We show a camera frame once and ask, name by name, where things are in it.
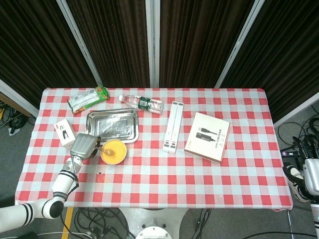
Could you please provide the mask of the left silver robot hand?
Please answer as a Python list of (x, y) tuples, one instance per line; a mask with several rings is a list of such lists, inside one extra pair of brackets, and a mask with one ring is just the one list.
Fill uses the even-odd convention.
[(101, 144), (99, 136), (79, 133), (70, 149), (70, 155), (77, 156), (82, 160), (93, 158)]

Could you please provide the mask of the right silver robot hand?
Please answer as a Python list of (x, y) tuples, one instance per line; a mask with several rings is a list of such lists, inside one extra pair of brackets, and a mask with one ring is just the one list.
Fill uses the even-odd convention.
[(304, 180), (309, 193), (313, 196), (319, 195), (319, 160), (308, 158), (305, 160)]

